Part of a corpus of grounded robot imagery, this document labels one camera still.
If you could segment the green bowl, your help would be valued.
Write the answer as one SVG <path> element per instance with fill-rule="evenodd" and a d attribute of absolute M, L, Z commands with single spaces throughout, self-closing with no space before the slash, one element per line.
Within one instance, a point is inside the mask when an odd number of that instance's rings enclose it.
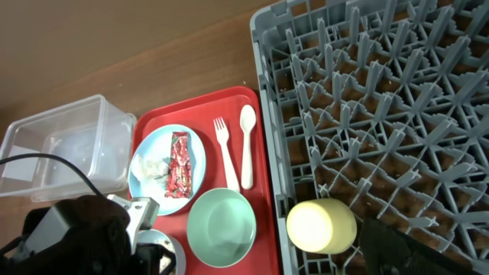
<path fill-rule="evenodd" d="M 257 220 L 250 202 L 227 188 L 203 193 L 191 207 L 186 236 L 193 254 L 204 264 L 226 268 L 251 250 Z"/>

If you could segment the large light blue plate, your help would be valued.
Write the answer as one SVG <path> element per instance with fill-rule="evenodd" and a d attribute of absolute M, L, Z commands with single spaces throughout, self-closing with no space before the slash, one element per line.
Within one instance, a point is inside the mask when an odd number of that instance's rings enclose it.
<path fill-rule="evenodd" d="M 147 160 L 163 160 L 170 162 L 172 133 L 186 131 L 189 133 L 188 151 L 190 155 L 192 188 L 188 199 L 173 199 L 166 197 L 167 177 L 157 180 L 139 181 L 131 172 L 133 159 L 139 155 Z M 159 215 L 171 215 L 186 206 L 196 196 L 206 173 L 206 152 L 199 136 L 190 128 L 183 125 L 166 125 L 151 132 L 138 146 L 130 163 L 128 185 L 132 197 L 150 197 L 159 204 Z"/>

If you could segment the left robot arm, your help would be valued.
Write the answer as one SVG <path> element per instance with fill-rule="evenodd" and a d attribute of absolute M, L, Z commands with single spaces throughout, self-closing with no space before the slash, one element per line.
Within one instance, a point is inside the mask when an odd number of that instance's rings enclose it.
<path fill-rule="evenodd" d="M 65 199 L 35 209 L 1 249 L 3 274 L 172 274 L 176 253 L 144 241 L 159 205 L 116 195 Z"/>

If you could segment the white plastic fork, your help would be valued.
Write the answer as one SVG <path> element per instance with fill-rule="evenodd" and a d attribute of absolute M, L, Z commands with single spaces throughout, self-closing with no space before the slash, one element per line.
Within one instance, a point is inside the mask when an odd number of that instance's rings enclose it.
<path fill-rule="evenodd" d="M 239 193 L 240 186 L 239 186 L 238 178 L 228 150 L 229 132 L 226 123 L 224 122 L 224 119 L 222 117 L 215 118 L 213 120 L 213 123 L 215 126 L 215 135 L 217 141 L 221 146 L 227 187 Z"/>

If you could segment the red snack wrapper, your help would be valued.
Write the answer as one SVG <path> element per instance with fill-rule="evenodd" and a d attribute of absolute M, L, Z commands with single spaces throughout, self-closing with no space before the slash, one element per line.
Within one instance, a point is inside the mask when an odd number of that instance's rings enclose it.
<path fill-rule="evenodd" d="M 188 199 L 191 195 L 192 166 L 188 151 L 188 140 L 189 133 L 186 131 L 175 131 L 172 133 L 166 197 Z"/>

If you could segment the small light blue bowl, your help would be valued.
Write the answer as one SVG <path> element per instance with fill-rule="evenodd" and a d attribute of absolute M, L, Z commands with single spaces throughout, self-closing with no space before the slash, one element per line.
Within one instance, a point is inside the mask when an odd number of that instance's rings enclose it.
<path fill-rule="evenodd" d="M 139 244 L 159 244 L 174 255 L 168 253 L 161 256 L 159 261 L 159 274 L 184 275 L 186 272 L 186 256 L 182 245 L 177 239 L 161 231 L 151 229 L 138 233 Z"/>

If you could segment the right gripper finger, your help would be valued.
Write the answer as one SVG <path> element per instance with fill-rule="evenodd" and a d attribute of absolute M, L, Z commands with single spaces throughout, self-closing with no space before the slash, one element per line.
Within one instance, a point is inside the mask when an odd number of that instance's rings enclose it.
<path fill-rule="evenodd" d="M 434 249 L 376 218 L 363 220 L 359 236 L 368 274 L 477 275 L 484 272 L 482 260 L 463 265 L 443 254 L 448 249 L 461 253 L 457 245 L 445 239 L 439 242 L 440 248 Z"/>

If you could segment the yellow cup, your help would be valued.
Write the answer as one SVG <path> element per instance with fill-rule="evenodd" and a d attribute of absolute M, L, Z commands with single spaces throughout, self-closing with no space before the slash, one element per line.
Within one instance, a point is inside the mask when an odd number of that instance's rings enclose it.
<path fill-rule="evenodd" d="M 357 236 L 357 223 L 346 204 L 331 198 L 296 204 L 286 220 L 287 234 L 302 251 L 314 254 L 340 254 L 351 247 Z"/>

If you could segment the white plastic spoon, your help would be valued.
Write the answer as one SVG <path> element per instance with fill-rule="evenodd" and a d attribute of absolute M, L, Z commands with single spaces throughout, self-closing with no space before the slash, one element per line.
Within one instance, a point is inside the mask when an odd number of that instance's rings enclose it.
<path fill-rule="evenodd" d="M 243 153 L 241 163 L 241 186 L 253 186 L 253 166 L 251 159 L 251 132 L 257 123 L 257 116 L 251 105 L 244 105 L 240 114 L 240 127 L 243 132 Z"/>

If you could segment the white tissue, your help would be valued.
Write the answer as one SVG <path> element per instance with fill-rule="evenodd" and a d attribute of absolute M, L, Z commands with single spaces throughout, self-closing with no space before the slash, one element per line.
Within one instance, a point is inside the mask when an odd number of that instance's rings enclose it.
<path fill-rule="evenodd" d="M 139 181 L 157 180 L 168 175 L 168 165 L 163 160 L 147 160 L 137 155 L 131 165 L 131 172 Z"/>

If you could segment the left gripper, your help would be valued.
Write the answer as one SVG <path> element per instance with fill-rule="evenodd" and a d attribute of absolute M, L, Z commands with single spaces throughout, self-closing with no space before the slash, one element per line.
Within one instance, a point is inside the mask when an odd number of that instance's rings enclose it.
<path fill-rule="evenodd" d="M 160 260 L 167 257 L 170 262 L 160 270 Z M 129 260 L 129 273 L 137 275 L 170 275 L 176 268 L 176 255 L 161 244 L 137 244 Z"/>

